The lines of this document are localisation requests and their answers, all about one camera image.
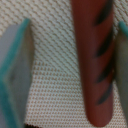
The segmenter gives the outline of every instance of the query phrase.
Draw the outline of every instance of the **white mesh surface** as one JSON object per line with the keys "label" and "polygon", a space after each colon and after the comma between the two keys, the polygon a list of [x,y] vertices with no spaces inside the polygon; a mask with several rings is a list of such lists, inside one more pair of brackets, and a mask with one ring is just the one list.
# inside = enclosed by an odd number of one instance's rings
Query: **white mesh surface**
{"label": "white mesh surface", "polygon": [[[128,24],[128,0],[116,0],[114,30]],[[43,128],[92,127],[85,117],[69,0],[0,0],[0,36],[10,24],[32,21],[36,47],[25,122]],[[107,128],[126,128],[117,90]]]}

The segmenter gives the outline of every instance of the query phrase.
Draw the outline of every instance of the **red pole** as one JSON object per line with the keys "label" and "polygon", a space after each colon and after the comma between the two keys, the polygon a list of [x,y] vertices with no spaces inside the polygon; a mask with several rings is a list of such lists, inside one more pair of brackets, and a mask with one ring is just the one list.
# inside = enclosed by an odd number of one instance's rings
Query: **red pole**
{"label": "red pole", "polygon": [[86,114],[103,127],[113,113],[113,1],[71,1]]}

